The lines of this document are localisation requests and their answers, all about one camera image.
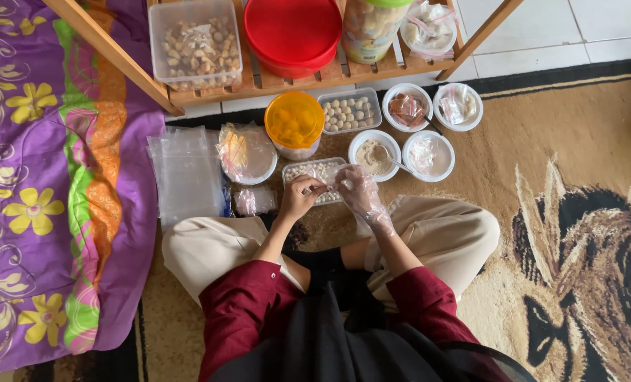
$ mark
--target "red shirt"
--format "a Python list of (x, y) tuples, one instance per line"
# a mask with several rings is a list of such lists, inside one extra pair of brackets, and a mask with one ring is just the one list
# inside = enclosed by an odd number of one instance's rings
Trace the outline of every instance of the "red shirt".
[[(413, 268), (386, 284), (398, 319), (434, 343), (479, 343), (455, 313), (455, 295), (426, 267)], [(200, 293), (205, 313), (205, 355), (199, 381), (271, 336), (283, 337), (294, 304), (304, 293), (280, 274), (280, 266), (253, 260), (228, 271)]]

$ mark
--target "orange lid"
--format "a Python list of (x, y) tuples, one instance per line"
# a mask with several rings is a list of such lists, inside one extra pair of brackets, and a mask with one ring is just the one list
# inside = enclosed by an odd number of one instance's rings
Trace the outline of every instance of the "orange lid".
[(325, 114), (315, 98), (302, 92), (287, 92), (270, 101), (264, 124), (275, 143), (305, 149), (322, 134)]

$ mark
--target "red lid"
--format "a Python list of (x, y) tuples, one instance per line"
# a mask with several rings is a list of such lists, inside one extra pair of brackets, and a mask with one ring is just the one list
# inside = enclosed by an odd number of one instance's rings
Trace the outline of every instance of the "red lid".
[(245, 35), (278, 63), (304, 65), (332, 50), (341, 36), (334, 0), (249, 0)]

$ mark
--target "plastic glove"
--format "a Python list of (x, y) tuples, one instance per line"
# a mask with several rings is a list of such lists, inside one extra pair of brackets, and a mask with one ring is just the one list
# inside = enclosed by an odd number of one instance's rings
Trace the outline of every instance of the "plastic glove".
[(381, 204), (374, 178), (357, 164), (347, 164), (334, 177), (334, 188), (348, 208), (362, 218), (375, 235), (396, 234), (391, 217)]

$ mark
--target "purple blanket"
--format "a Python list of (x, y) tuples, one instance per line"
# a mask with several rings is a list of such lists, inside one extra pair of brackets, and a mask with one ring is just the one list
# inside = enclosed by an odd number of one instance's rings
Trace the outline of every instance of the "purple blanket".
[[(140, 0), (85, 9), (146, 70)], [(128, 334), (150, 267), (145, 137), (164, 113), (38, 0), (0, 0), (0, 372)]]

